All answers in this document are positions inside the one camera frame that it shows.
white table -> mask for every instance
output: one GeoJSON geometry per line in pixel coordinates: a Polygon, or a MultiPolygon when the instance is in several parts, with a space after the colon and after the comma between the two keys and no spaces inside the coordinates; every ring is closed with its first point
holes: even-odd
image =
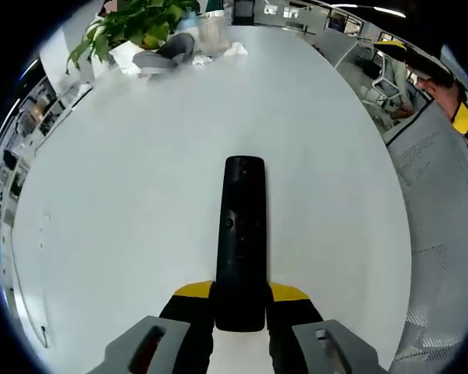
{"type": "MultiPolygon", "coordinates": [[[[52,347],[31,340],[53,372],[87,371],[174,290],[214,278],[235,154],[265,159],[271,280],[305,291],[389,367],[409,301],[410,233],[381,137],[310,45],[283,30],[231,33],[249,55],[150,80],[111,72],[38,150],[12,236],[25,301],[39,283],[44,292],[52,347]]],[[[267,341],[216,332],[210,372],[270,372],[267,341]],[[265,361],[219,361],[229,345],[265,361]]]]}

